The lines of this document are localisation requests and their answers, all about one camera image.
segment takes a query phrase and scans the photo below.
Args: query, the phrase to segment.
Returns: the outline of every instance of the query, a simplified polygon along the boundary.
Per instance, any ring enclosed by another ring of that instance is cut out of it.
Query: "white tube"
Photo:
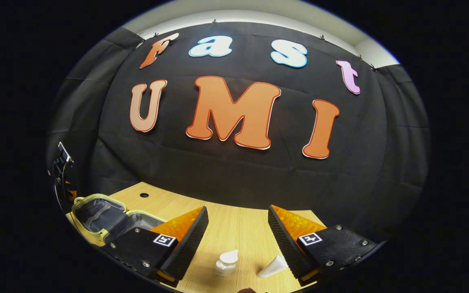
[[[285,258],[281,254],[277,255],[272,262],[262,271],[258,273],[258,278],[267,278],[272,276],[284,269],[288,268],[287,262],[285,262]]]

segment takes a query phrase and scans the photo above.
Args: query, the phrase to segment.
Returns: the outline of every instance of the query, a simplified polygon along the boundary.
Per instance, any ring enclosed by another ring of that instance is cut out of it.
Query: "orange letter m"
[[[238,122],[243,119],[242,130],[234,136],[236,144],[260,150],[270,147],[267,131],[272,104],[281,94],[279,87],[255,82],[235,103],[226,81],[221,77],[202,76],[197,78],[195,85],[199,87],[199,98],[193,125],[186,129],[189,137],[197,139],[212,137],[213,132],[208,127],[211,114],[221,141],[225,141]]]

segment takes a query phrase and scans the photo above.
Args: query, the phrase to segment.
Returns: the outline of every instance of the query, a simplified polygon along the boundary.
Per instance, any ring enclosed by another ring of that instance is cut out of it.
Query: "white pump bottle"
[[[220,254],[216,261],[215,275],[221,278],[227,277],[236,267],[238,261],[238,249]]]

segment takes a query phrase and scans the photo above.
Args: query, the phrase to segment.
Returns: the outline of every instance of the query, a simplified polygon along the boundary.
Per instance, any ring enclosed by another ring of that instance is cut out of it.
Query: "black bracket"
[[[377,243],[358,235],[342,225],[298,237],[298,245],[318,265],[318,274],[299,278],[304,286],[317,280],[329,280],[347,267],[356,265],[376,248]]]
[[[48,171],[48,174],[53,179],[53,191],[54,195],[57,198],[59,206],[63,213],[69,213],[71,211],[71,206],[73,205],[74,196],[71,194],[71,190],[76,190],[75,184],[68,182],[66,176],[67,168],[73,168],[74,162],[72,157],[68,154],[62,142],[59,141],[58,145],[59,153],[57,158],[52,164],[52,171]]]
[[[160,278],[158,271],[177,244],[178,240],[175,237],[132,227],[106,243],[102,249],[133,271],[151,280],[176,287],[179,280],[170,282]]]

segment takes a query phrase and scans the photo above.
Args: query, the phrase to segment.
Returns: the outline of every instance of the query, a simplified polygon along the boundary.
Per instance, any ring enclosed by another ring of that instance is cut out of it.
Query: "wooden table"
[[[140,193],[148,193],[142,198]],[[302,288],[290,269],[268,278],[256,274],[266,267],[280,249],[267,223],[267,210],[239,208],[198,200],[154,187],[144,182],[110,195],[123,202],[128,210],[142,210],[169,221],[201,206],[207,207],[209,225],[191,261],[188,271],[177,286],[184,293],[237,293],[252,288],[257,293],[290,293]],[[293,211],[311,221],[322,224],[312,211]],[[84,237],[98,246],[96,240],[77,225]],[[238,249],[237,267],[226,278],[214,275],[215,263],[220,254]]]

